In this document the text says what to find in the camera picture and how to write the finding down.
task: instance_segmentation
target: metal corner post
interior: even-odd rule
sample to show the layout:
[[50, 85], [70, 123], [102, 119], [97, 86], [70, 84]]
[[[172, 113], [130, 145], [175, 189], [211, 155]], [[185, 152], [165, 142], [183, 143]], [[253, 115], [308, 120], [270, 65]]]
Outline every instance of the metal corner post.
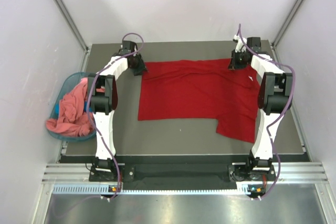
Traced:
[[285, 22], [281, 26], [280, 30], [278, 31], [274, 42], [272, 42], [272, 45], [274, 47], [277, 47], [280, 40], [282, 39], [283, 35], [285, 34], [289, 24], [292, 22], [293, 18], [295, 17], [296, 13], [298, 12], [300, 6], [302, 5], [304, 0], [296, 0], [295, 4], [293, 5], [292, 9], [290, 10], [289, 14], [287, 15]]
[[75, 25], [75, 22], [72, 20], [65, 4], [63, 3], [62, 0], [54, 0], [57, 7], [59, 8], [60, 12], [62, 13], [65, 21], [67, 22], [69, 28], [71, 29], [71, 31], [73, 32], [74, 36], [76, 37], [78, 43], [81, 45], [81, 47], [83, 48], [83, 50], [85, 52], [88, 51], [88, 46], [86, 45], [83, 37], [81, 36], [77, 26]]

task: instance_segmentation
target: red cloth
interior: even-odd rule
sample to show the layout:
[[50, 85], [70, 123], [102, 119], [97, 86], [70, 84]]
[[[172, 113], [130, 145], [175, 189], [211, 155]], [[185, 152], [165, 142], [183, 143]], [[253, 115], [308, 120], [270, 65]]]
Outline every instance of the red cloth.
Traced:
[[259, 92], [256, 71], [250, 66], [228, 70], [229, 62], [146, 62], [138, 120], [217, 119], [217, 133], [254, 143]]
[[63, 136], [87, 136], [93, 131], [84, 104], [88, 78], [83, 78], [74, 89], [59, 101], [58, 119], [48, 119], [47, 129]]

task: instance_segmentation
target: blue plastic basket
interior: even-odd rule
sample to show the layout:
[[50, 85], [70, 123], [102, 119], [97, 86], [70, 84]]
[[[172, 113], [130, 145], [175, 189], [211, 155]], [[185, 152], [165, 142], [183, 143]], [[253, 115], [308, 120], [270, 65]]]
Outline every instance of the blue plastic basket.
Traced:
[[[59, 103], [59, 101], [63, 98], [63, 96], [67, 93], [69, 93], [79, 82], [82, 78], [87, 77], [89, 74], [85, 72], [78, 72], [70, 75], [65, 82], [63, 83], [63, 86], [58, 94], [58, 97], [56, 99], [55, 105], [53, 110], [51, 111], [50, 118], [58, 119], [58, 114], [55, 112], [56, 104]], [[71, 136], [62, 136], [58, 133], [52, 132], [48, 130], [49, 134], [62, 141], [68, 141], [68, 142], [83, 142], [87, 141], [96, 135], [96, 131], [94, 130], [87, 136], [79, 136], [79, 137], [71, 137]]]

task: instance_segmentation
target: white wall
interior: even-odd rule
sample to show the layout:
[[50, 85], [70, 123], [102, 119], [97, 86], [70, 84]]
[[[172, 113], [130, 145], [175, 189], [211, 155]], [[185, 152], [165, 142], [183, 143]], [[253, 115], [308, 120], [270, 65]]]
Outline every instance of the white wall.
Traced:
[[0, 0], [0, 223], [29, 223], [58, 140], [45, 129], [83, 51], [53, 0]]
[[273, 40], [295, 0], [64, 0], [87, 44], [120, 42], [130, 31], [146, 41]]
[[305, 0], [277, 48], [297, 73], [295, 105], [315, 160], [336, 194], [336, 0]]

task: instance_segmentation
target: pink towel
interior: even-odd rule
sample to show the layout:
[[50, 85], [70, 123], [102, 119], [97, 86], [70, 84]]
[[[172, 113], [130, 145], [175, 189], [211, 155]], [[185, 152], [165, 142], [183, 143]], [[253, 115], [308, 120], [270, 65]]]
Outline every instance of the pink towel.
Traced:
[[93, 131], [84, 112], [88, 90], [88, 78], [81, 79], [74, 89], [59, 101], [58, 119], [48, 119], [47, 129], [63, 136], [87, 136]]

